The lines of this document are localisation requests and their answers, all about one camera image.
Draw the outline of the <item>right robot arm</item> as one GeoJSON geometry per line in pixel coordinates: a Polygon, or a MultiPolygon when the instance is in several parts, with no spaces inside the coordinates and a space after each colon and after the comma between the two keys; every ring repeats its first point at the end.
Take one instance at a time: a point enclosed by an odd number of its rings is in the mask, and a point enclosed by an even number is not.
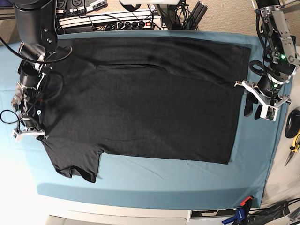
{"type": "Polygon", "coordinates": [[[17,56],[22,61],[18,68],[20,80],[12,99],[13,110],[18,114],[17,126],[12,132],[16,141],[25,136],[37,139],[46,134],[40,124],[40,103],[44,95],[46,79],[56,62],[57,32],[55,28],[55,0],[14,0],[16,25],[21,39],[17,56]]]}

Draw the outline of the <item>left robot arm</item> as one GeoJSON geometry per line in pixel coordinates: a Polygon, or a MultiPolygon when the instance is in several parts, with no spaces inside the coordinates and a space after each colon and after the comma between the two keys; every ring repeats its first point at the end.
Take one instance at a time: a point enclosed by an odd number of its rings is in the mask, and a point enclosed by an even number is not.
{"type": "Polygon", "coordinates": [[[250,116],[253,105],[255,119],[275,121],[284,103],[292,101],[287,95],[280,95],[281,88],[289,83],[300,68],[300,57],[295,48],[295,37],[290,35],[283,8],[284,0],[254,0],[255,28],[261,46],[262,60],[252,60],[249,69],[260,76],[259,82],[236,81],[247,91],[244,115],[250,116]]]}

